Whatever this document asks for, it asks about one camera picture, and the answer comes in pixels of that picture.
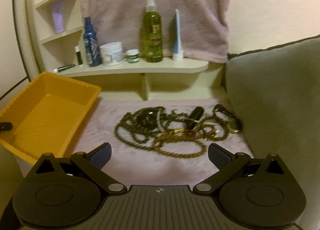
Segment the yellow plastic tray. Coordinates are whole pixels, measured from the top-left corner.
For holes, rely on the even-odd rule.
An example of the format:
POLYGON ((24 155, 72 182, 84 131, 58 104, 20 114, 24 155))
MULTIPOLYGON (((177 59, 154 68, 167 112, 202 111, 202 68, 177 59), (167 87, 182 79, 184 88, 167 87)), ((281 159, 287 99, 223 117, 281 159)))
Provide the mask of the yellow plastic tray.
POLYGON ((49 72, 41 73, 1 110, 1 146, 35 164, 43 153, 64 157, 101 88, 49 72))

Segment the black watch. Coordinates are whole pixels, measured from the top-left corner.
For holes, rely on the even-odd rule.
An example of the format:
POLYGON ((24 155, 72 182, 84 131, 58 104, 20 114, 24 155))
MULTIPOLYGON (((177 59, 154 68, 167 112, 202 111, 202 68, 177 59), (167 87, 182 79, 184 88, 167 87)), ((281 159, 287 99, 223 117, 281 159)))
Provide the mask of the black watch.
POLYGON ((151 130, 157 127, 157 112, 154 110, 144 110, 136 118, 139 125, 151 130))

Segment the black white pen tube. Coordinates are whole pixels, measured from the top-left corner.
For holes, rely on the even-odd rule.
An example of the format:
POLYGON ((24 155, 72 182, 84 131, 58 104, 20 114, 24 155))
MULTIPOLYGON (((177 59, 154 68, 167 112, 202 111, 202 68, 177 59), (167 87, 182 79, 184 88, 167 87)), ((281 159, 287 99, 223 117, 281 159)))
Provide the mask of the black white pen tube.
POLYGON ((71 64, 71 65, 65 65, 65 66, 61 66, 61 67, 57 67, 53 70, 53 73, 60 73, 62 71, 68 70, 75 67, 75 64, 71 64))

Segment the grey cushion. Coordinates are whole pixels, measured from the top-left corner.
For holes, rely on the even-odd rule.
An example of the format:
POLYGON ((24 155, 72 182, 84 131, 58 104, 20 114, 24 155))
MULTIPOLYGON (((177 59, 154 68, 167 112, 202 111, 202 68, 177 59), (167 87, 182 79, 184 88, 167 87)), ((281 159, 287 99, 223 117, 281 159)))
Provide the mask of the grey cushion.
POLYGON ((319 36, 234 53, 226 91, 257 157, 277 153, 306 196, 303 229, 319 229, 319 36))

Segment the cream corner shelf unit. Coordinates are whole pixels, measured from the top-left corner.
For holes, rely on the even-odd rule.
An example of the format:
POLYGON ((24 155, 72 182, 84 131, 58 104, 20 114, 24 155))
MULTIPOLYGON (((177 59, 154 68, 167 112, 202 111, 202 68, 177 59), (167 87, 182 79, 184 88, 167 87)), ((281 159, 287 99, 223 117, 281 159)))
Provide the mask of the cream corner shelf unit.
MULTIPOLYGON (((64 32, 56 33, 51 4, 58 0, 28 0, 29 27, 40 71, 52 72, 54 68, 77 64, 74 51, 79 46, 86 60, 83 41, 83 18, 80 0, 63 1, 64 32)), ((102 88, 101 97, 110 100, 149 99, 205 99, 212 97, 212 83, 208 78, 208 62, 185 59, 181 62, 164 58, 160 63, 147 63, 141 59, 136 64, 127 61, 115 66, 89 67, 87 63, 76 66, 61 75, 96 84, 102 88)))

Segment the black white lip balm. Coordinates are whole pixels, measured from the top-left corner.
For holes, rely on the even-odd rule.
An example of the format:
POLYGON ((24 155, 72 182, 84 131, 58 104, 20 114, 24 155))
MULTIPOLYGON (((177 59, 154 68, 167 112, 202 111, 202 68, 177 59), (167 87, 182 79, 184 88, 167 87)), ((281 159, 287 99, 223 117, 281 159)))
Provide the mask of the black white lip balm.
POLYGON ((77 57, 77 62, 79 66, 83 66, 83 60, 82 60, 82 56, 81 56, 81 51, 80 51, 80 47, 77 45, 74 47, 74 51, 77 57))

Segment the white cream jar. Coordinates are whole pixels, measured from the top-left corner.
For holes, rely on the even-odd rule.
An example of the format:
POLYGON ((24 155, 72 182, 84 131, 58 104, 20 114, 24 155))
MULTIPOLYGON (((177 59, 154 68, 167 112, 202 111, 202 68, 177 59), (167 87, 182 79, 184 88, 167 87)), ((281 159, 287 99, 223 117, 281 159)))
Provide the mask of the white cream jar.
POLYGON ((105 66, 115 66, 123 62, 122 43, 117 41, 100 46, 100 55, 105 66))

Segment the blue spray bottle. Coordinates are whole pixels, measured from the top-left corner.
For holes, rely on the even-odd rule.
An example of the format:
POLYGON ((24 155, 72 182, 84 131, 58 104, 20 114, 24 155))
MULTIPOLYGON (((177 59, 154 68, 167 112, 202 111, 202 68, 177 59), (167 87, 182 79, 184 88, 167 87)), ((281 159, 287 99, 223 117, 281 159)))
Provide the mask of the blue spray bottle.
POLYGON ((97 33, 93 28, 90 17, 85 17, 84 21, 84 44, 87 54, 87 62, 89 67, 96 67, 102 64, 97 33))

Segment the small green-label jar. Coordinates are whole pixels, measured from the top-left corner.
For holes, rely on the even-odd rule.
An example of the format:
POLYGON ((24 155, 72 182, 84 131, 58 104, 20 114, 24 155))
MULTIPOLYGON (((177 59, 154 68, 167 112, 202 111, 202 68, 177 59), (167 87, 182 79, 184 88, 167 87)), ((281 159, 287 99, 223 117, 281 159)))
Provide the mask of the small green-label jar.
POLYGON ((139 49, 130 49, 126 51, 127 62, 137 63, 139 62, 139 49))

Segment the blue white tube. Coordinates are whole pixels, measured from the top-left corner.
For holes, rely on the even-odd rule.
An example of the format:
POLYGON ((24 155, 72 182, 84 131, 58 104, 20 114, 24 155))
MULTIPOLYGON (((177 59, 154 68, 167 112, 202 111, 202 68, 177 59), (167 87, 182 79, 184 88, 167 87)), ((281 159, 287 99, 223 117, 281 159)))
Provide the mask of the blue white tube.
POLYGON ((172 58, 174 61, 183 60, 183 47, 181 43, 181 25, 180 25, 180 13, 179 10, 175 10, 175 24, 176 24, 176 34, 175 34, 175 43, 172 51, 172 58))

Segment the purple tube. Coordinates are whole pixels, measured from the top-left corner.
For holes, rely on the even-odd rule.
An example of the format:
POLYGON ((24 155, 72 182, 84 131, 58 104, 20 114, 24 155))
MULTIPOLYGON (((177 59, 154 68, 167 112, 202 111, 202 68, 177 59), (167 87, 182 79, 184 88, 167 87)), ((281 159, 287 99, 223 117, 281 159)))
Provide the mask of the purple tube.
POLYGON ((50 6, 56 33, 64 32, 65 28, 63 25, 63 1, 55 1, 50 6))

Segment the green oil spray bottle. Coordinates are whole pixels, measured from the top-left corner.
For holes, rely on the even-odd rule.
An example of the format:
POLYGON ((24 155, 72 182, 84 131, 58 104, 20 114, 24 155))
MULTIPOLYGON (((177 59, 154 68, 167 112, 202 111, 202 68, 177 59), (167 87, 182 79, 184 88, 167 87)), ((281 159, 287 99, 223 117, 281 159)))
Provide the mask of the green oil spray bottle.
POLYGON ((162 20, 155 0, 146 0, 143 15, 143 49, 147 62, 158 63, 163 60, 162 20))

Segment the pink hanging towel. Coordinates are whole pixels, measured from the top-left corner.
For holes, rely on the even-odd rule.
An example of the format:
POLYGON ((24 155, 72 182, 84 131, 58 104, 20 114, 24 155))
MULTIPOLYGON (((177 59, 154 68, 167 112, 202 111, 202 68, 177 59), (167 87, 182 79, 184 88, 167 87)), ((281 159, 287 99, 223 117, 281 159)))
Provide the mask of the pink hanging towel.
MULTIPOLYGON (((80 0, 101 44, 119 41, 126 49, 143 49, 143 15, 147 0, 80 0)), ((225 63, 228 53, 229 0, 155 0, 162 19, 163 51, 172 54, 175 18, 180 18, 181 43, 188 58, 225 63)))

